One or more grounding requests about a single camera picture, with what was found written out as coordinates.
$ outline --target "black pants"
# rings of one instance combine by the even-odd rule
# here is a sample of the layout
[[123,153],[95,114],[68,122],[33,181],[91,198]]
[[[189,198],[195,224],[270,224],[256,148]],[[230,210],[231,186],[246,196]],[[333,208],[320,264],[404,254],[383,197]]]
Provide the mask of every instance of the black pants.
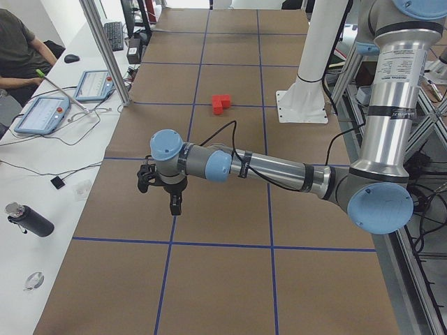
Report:
[[27,104],[28,100],[32,97],[37,88],[38,86],[36,85],[29,85],[20,87],[19,89],[7,89],[6,91],[23,107]]

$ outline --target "black cylinder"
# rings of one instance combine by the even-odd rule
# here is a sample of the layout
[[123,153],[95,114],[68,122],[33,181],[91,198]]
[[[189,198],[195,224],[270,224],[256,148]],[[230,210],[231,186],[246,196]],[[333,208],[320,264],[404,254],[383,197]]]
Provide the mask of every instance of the black cylinder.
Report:
[[24,229],[33,232],[34,234],[45,237],[51,234],[54,230],[54,225],[46,218],[35,212],[33,209],[24,205],[24,212],[18,218],[8,216],[8,220],[12,223],[22,226]]

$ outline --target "blue joint cap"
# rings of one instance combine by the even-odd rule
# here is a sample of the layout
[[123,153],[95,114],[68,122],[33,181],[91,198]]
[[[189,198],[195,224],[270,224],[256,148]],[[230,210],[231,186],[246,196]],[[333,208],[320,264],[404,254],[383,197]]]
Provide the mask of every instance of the blue joint cap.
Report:
[[182,137],[172,129],[157,131],[149,142],[151,155],[156,161],[167,161],[182,149]]
[[348,203],[349,218],[372,234],[389,234],[408,223],[413,199],[394,183],[371,184],[359,190]]
[[446,0],[393,0],[395,6],[409,17],[431,21],[447,16]]
[[373,43],[364,43],[356,41],[357,52],[363,56],[376,56],[380,53],[380,49]]
[[224,182],[231,169],[231,155],[217,150],[213,152],[205,166],[205,178],[210,181]]

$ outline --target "black computer mouse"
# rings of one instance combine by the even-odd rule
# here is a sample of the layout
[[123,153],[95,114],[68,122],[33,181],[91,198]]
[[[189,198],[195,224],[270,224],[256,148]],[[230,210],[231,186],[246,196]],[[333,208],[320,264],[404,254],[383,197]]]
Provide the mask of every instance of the black computer mouse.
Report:
[[66,63],[73,63],[73,62],[75,62],[75,61],[79,61],[79,56],[76,56],[75,54],[67,54],[65,57],[64,57],[64,61],[66,62]]

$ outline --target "white table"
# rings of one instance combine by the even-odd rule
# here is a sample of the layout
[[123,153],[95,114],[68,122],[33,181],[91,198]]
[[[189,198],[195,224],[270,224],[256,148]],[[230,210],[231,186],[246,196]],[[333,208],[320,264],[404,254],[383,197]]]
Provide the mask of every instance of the white table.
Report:
[[[65,54],[76,54],[80,61],[64,63]],[[122,74],[129,64],[126,47],[114,52]],[[88,25],[83,26],[73,42],[58,60],[48,77],[60,87],[76,86],[84,70],[106,69],[105,64]],[[50,91],[47,82],[39,86],[37,94]],[[105,148],[118,122],[118,107],[121,105],[115,92],[100,107],[110,107],[112,111],[98,111],[101,122],[79,144],[67,146],[58,140],[37,138],[28,142],[0,147],[0,159],[30,168],[41,173],[58,173],[76,170],[86,165],[102,161]],[[80,112],[74,105],[61,126],[68,118]],[[92,113],[70,124],[51,136],[57,136],[69,143],[82,137],[98,120]],[[5,134],[0,144],[19,141],[10,133]],[[74,188],[83,181],[94,182],[98,167],[80,171],[65,180],[66,185],[57,190],[51,183],[51,176],[39,177],[31,172],[0,163],[0,211],[9,202],[26,204],[54,223],[54,232],[45,238],[29,232],[22,234],[19,228],[0,214],[0,334],[32,334],[43,312],[54,280],[64,259],[73,232],[78,224],[86,200],[76,200]],[[24,291],[27,277],[40,271],[45,276],[41,287]]]

